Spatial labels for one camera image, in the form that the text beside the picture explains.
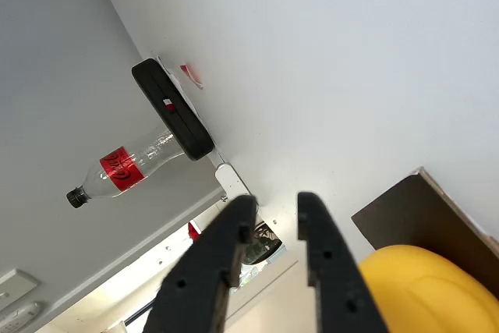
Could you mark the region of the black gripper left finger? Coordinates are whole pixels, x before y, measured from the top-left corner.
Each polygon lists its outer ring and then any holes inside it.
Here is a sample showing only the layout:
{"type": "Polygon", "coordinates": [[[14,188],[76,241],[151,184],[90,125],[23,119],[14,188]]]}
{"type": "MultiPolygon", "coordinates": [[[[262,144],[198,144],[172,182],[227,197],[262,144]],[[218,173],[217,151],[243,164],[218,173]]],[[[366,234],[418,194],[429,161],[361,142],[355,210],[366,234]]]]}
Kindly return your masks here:
{"type": "Polygon", "coordinates": [[[257,201],[232,200],[169,271],[145,332],[223,332],[229,291],[239,285],[242,259],[253,238],[257,201]]]}

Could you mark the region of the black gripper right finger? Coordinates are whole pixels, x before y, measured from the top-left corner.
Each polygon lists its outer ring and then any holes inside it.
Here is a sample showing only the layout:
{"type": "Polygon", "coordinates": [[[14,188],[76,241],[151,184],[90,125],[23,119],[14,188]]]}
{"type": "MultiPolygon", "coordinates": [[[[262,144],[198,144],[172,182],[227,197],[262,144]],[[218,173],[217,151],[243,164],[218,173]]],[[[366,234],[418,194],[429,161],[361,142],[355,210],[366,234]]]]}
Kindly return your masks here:
{"type": "Polygon", "coordinates": [[[306,242],[308,286],[318,332],[387,332],[388,327],[338,226],[311,192],[297,196],[298,239],[306,242]]]}

